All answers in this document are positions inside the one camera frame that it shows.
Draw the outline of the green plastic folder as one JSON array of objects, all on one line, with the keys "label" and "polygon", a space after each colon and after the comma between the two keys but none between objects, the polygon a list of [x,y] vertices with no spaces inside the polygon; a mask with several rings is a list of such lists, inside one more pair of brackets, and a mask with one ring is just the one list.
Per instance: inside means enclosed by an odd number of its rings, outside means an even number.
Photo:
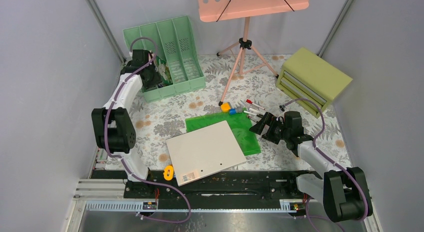
[{"label": "green plastic folder", "polygon": [[191,132],[221,121],[228,122],[228,125],[245,156],[261,153],[256,135],[249,130],[252,126],[252,122],[247,118],[247,116],[241,113],[229,115],[228,113],[221,112],[187,118],[185,120],[186,131]]}]

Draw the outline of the white binder folder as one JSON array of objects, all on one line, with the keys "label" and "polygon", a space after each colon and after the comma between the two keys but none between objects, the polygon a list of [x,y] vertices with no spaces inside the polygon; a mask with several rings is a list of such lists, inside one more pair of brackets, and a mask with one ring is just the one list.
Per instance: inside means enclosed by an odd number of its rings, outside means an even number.
[{"label": "white binder folder", "polygon": [[178,186],[247,161],[227,121],[166,140]]}]

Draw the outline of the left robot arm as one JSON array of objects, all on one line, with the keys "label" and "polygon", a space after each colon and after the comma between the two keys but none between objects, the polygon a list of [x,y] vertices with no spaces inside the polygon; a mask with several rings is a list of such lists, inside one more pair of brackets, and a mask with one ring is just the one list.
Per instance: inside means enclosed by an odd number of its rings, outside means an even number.
[{"label": "left robot arm", "polygon": [[110,158],[120,161],[128,180],[138,181],[136,191],[144,198],[155,192],[154,182],[148,180],[149,168],[133,151],[136,131],[128,113],[135,96],[143,87],[143,81],[153,82],[148,76],[155,72],[156,54],[148,50],[139,50],[146,59],[135,58],[141,67],[132,73],[124,73],[119,78],[112,97],[102,108],[95,108],[91,113],[94,136],[97,146],[104,149]]}]

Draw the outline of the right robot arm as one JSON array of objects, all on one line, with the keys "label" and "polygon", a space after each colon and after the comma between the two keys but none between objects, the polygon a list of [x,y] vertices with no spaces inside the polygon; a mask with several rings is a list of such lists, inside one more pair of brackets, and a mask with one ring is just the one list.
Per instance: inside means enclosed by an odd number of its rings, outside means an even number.
[{"label": "right robot arm", "polygon": [[288,182],[286,190],[291,197],[311,196],[335,223],[363,220],[373,214],[364,171],[359,167],[346,168],[321,151],[313,137],[305,133],[299,112],[287,111],[283,117],[267,112],[249,130],[274,144],[284,141],[296,157],[318,173],[303,174]]}]

